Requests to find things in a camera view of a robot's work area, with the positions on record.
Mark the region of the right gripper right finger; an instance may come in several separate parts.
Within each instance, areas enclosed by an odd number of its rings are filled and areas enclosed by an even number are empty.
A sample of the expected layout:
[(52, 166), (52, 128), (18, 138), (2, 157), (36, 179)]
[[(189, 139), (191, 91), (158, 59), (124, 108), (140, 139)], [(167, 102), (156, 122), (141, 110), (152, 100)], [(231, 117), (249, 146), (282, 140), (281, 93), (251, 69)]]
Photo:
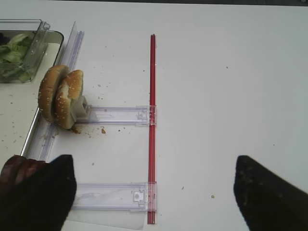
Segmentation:
[(308, 195), (247, 155), (236, 161), (233, 192), (251, 231), (306, 231)]

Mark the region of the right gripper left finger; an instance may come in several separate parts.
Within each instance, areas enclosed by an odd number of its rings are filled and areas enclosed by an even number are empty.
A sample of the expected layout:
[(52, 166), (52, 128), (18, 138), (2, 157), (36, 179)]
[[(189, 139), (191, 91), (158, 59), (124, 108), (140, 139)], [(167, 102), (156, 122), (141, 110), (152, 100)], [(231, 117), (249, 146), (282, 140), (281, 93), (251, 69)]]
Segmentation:
[(60, 231), (77, 191), (71, 155), (61, 155), (47, 166), (0, 193), (2, 231)]

